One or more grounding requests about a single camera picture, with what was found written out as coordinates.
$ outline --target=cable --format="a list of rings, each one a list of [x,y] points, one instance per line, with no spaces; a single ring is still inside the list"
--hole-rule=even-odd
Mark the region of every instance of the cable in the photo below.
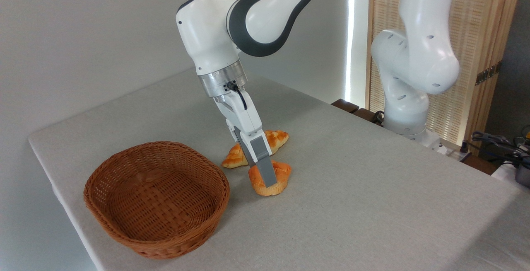
[[[505,156],[508,156],[508,157],[511,157],[511,158],[515,158],[515,159],[517,158],[517,156],[510,156],[509,154],[505,154]],[[493,163],[493,162],[501,161],[501,160],[502,160],[502,161],[505,161],[505,160],[502,159],[502,158],[492,158],[492,159],[488,159],[488,162],[492,162],[492,163]],[[507,163],[513,165],[514,167],[515,167],[515,165],[516,165],[515,163],[513,163],[513,162],[511,162],[511,161],[505,161],[505,162],[501,163],[500,165],[507,164]]]
[[[372,123],[379,122],[379,124],[383,124],[384,115],[385,115],[384,111],[376,111],[375,114],[373,115]]]
[[[494,144],[497,147],[504,149],[504,150],[508,150],[511,152],[523,152],[525,154],[530,155],[528,151],[515,146],[515,144],[511,144],[511,142],[506,137],[503,137],[502,135],[491,135],[489,133],[475,131],[471,135],[471,140],[472,141],[485,141],[487,143]]]
[[[239,90],[239,87],[237,86],[237,84],[235,84],[235,80],[233,82],[227,82],[226,83],[226,86],[227,88],[229,88],[230,90],[232,91],[235,91],[239,94],[239,97],[241,97],[241,101],[243,103],[243,107],[244,109],[246,110],[246,102],[245,102],[245,99],[243,98],[243,94],[241,94],[241,91]]]
[[[492,153],[492,152],[489,152],[487,150],[485,150],[484,148],[481,148],[479,146],[475,146],[473,144],[471,144],[469,141],[466,141],[467,142],[467,145],[468,146],[471,146],[481,152],[484,152],[485,154],[488,154],[490,156],[493,156],[493,157],[497,157],[497,158],[501,158],[501,159],[504,159],[505,161],[510,161],[510,162],[513,162],[513,163],[517,163],[517,164],[528,164],[527,161],[524,161],[524,160],[520,160],[520,156],[517,156],[516,158],[515,157],[508,157],[508,156],[503,156],[503,155],[499,155],[499,154],[495,154],[495,153]]]

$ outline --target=pastry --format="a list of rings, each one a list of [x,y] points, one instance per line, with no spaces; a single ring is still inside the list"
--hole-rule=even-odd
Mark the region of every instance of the pastry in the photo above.
[[[248,177],[254,191],[260,196],[274,196],[280,194],[287,187],[287,180],[291,175],[291,166],[287,163],[276,162],[271,160],[274,173],[276,174],[276,184],[265,187],[257,165],[254,165],[248,171]]]
[[[289,139],[289,133],[286,133],[285,131],[265,131],[265,137],[267,137],[267,142],[269,143],[272,154],[275,154],[276,151],[287,142]],[[248,165],[248,161],[246,160],[243,149],[239,143],[230,149],[229,154],[221,165],[228,169]]]

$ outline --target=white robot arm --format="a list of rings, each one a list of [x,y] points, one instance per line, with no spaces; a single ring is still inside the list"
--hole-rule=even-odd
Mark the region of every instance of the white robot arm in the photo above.
[[[437,150],[426,129],[429,94],[448,90],[460,71],[449,39],[451,0],[400,0],[405,30],[387,29],[371,45],[385,92],[384,127]]]
[[[250,166],[257,165],[266,186],[276,183],[271,150],[252,99],[239,52],[268,56],[287,40],[310,0],[189,0],[176,21],[186,51],[208,97],[212,97]]]

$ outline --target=croissant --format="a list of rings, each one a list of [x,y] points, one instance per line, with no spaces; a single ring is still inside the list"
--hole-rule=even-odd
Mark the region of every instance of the croissant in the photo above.
[[[287,187],[287,180],[291,175],[291,166],[289,164],[276,162],[273,160],[271,160],[271,162],[272,167],[274,167],[274,173],[276,174],[277,182],[270,187],[265,187],[265,183],[263,182],[263,178],[261,178],[261,174],[257,165],[254,165],[248,171],[248,177],[250,178],[252,188],[254,188],[254,191],[260,196],[271,196],[282,193],[282,191],[284,191],[284,189]]]
[[[278,151],[278,149],[280,149],[280,147],[287,142],[289,139],[289,133],[286,133],[285,131],[265,131],[265,137],[267,137],[270,150],[273,154],[275,154],[276,151]],[[232,149],[230,149],[229,154],[226,156],[221,165],[223,167],[227,167],[228,169],[248,165],[248,161],[246,160],[245,154],[243,153],[243,149],[241,148],[240,144],[236,144],[232,147]]]

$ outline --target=wicker basket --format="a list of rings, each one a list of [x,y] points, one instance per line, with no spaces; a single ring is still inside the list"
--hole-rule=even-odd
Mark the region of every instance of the wicker basket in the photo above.
[[[84,199],[110,237],[147,258],[167,259],[214,233],[229,183],[192,148],[156,141],[104,161],[87,181]]]

